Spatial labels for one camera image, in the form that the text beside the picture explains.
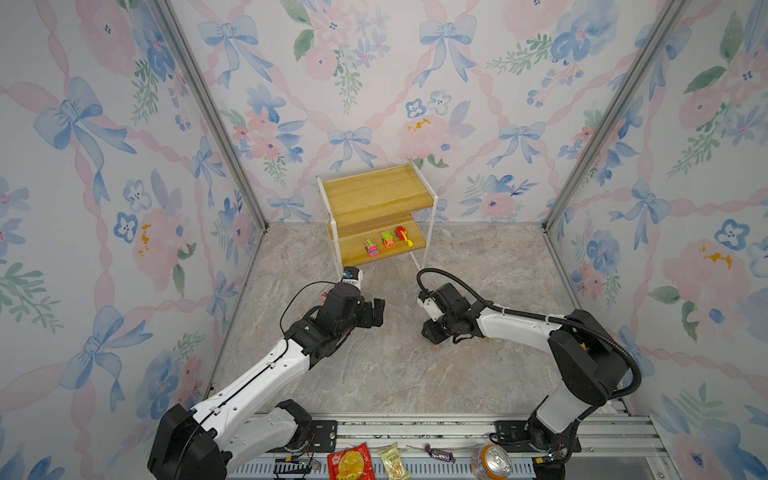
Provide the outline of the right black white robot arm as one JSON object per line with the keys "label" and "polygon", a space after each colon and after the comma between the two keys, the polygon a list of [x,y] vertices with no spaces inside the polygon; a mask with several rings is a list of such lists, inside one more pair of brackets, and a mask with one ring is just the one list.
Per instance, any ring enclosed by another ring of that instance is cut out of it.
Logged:
{"label": "right black white robot arm", "polygon": [[570,448],[578,424],[622,395],[620,384],[633,357],[588,312],[552,316],[470,302],[451,283],[423,289],[418,303],[428,313],[422,335],[433,344],[472,338],[508,340],[549,353],[560,381],[515,434],[495,434],[501,445],[526,444],[539,452]]}

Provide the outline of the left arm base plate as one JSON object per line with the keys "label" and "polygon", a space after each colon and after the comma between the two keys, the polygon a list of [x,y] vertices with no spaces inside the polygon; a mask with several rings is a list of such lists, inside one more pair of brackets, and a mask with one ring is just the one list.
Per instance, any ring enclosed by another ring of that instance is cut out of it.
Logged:
{"label": "left arm base plate", "polygon": [[337,446],[338,422],[336,420],[311,420],[302,423],[282,452],[300,454],[306,452],[333,453]]}

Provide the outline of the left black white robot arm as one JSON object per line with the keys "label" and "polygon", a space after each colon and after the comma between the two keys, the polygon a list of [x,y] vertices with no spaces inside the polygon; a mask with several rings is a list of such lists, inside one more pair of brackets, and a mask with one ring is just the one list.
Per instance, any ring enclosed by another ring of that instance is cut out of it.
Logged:
{"label": "left black white robot arm", "polygon": [[366,300],[359,288],[336,283],[325,301],[307,311],[246,373],[196,405],[177,404],[161,418],[147,468],[156,479],[225,479],[275,449],[309,446],[311,415],[294,400],[253,417],[293,380],[335,353],[356,329],[379,327],[385,302]]}

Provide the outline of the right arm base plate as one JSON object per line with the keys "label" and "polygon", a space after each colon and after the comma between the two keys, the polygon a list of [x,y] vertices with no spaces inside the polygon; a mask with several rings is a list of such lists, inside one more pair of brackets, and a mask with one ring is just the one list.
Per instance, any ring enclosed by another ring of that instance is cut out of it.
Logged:
{"label": "right arm base plate", "polygon": [[569,424],[561,433],[550,431],[537,421],[498,420],[488,435],[492,443],[501,445],[508,453],[533,453],[539,455],[578,453],[582,451],[577,432],[578,420]]}

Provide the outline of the red yellow toy excavator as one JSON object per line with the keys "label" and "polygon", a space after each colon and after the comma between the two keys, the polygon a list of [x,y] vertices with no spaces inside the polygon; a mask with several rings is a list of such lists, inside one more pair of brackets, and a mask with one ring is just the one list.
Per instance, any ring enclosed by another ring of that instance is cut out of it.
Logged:
{"label": "red yellow toy excavator", "polygon": [[414,242],[411,240],[411,238],[408,235],[407,230],[404,226],[398,226],[395,230],[395,233],[397,234],[397,237],[407,244],[409,248],[414,246]]}

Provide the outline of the green orange toy truck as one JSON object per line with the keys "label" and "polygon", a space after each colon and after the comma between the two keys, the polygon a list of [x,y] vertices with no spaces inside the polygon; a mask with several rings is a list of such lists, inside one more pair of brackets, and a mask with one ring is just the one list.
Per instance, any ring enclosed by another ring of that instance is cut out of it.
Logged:
{"label": "green orange toy truck", "polygon": [[382,241],[386,249],[395,247],[395,241],[390,231],[383,231],[381,233]]}

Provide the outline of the pink toy car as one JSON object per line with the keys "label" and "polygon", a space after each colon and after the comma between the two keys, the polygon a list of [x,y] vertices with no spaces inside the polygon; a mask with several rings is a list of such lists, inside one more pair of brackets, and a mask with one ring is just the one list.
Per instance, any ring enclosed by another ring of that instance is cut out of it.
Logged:
{"label": "pink toy car", "polygon": [[379,249],[374,239],[366,238],[364,240],[364,248],[369,258],[375,258],[379,255]]}

